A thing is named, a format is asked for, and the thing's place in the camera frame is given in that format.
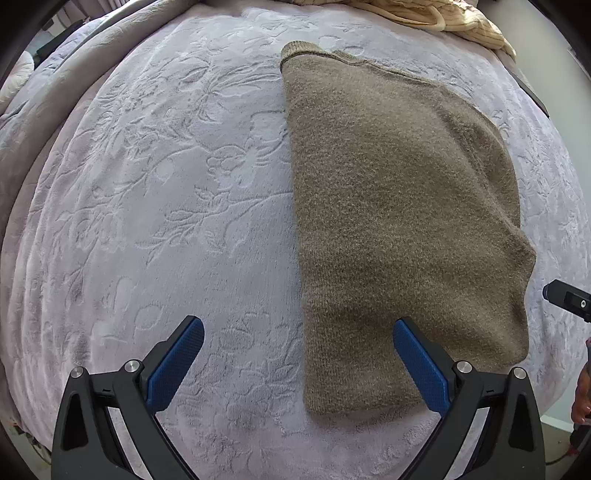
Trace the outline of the person's right hand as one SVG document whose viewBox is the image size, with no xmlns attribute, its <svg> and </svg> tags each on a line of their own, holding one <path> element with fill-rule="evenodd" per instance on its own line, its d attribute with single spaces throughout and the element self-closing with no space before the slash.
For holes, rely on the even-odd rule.
<svg viewBox="0 0 591 480">
<path fill-rule="evenodd" d="M 591 413 L 591 400 L 590 400 L 590 362 L 591 362 L 591 349 L 590 339 L 585 342 L 587 360 L 581 370 L 577 386 L 575 390 L 575 398 L 571 408 L 571 419 L 577 425 L 589 425 L 590 424 L 590 413 Z"/>
</svg>

